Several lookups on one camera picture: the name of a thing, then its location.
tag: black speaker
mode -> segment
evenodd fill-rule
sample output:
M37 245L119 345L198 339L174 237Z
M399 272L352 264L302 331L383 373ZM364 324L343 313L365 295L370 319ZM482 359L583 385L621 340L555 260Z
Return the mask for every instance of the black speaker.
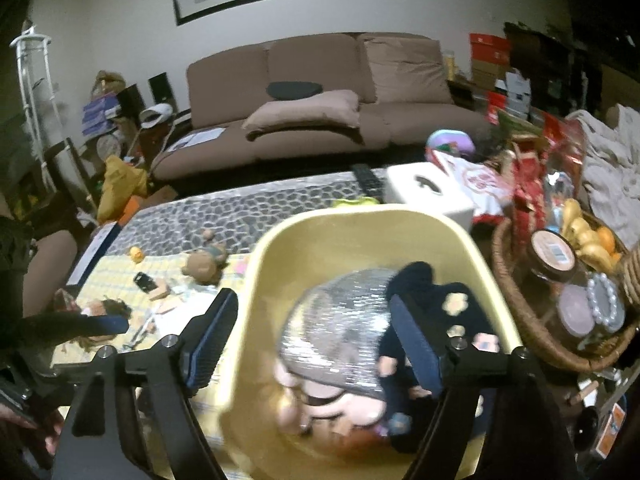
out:
M171 88L166 72L149 78L149 86L151 87L151 93L154 95L156 104L169 103L174 107L174 113L178 113L174 91Z
M146 105L142 95L140 95L138 85L127 86L116 97L120 103L120 108L122 108L121 114L132 119L136 126L140 127L140 112L146 108Z

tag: yellow checkered cloth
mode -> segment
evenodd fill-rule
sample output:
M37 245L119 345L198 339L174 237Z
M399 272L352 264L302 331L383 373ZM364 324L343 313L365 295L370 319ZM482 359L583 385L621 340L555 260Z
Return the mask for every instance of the yellow checkered cloth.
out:
M155 306L149 301L147 295L142 292L133 282L133 277L138 272L145 272L154 280L164 279L171 288L181 285L193 285L193 278L184 276L180 269L186 263L188 254L172 254L171 256L147 256L139 264L135 264L128 256L104 256L95 266L86 283L82 287L76 302L80 308L85 308L91 300L122 300L132 310L129 322L129 330L126 334L116 336L106 344L114 345L118 351L122 351L122 345L129 342L136 330L146 319L148 312ZM232 254L227 259L222 278L217 286L198 286L198 292L210 292L212 297L220 288L231 288L236 294L242 294L244 285L244 273L249 261L249 254ZM158 334L149 334L136 347L136 350L150 348L158 341ZM58 345L53 352L52 364L68 364L89 362L93 359L95 352L101 344L96 345L89 351L85 351L77 342L66 342ZM225 357L222 352L220 362ZM213 373L211 382L207 388L201 389L193 399L191 405L195 412L202 431L209 442L209 445L218 452L222 451L222 434L218 425L218 411L215 405L215 388L220 374L218 369ZM238 471L231 463L225 464L223 468L229 478L233 480L249 479L244 473Z

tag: white tissue box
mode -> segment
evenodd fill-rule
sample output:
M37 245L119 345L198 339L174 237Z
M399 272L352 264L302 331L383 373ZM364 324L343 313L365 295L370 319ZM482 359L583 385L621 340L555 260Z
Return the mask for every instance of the white tissue box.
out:
M431 189L428 182L440 191ZM458 183L430 162L401 164L386 169L385 202L407 204L425 213L451 218L466 231L471 229L474 203Z

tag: jar label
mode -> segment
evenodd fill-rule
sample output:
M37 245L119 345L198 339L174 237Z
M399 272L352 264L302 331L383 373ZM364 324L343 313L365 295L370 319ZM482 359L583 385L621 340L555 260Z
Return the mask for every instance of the jar label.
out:
M531 245L537 256L556 270L571 270L575 266L571 247L556 234L537 231L531 236Z

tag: white blanket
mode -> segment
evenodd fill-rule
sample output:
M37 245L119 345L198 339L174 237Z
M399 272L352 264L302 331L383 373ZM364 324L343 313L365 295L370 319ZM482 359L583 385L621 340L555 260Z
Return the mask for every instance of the white blanket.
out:
M580 121L588 138L582 184L591 209L630 249L640 237L640 114L618 108L615 130L584 110L567 119Z

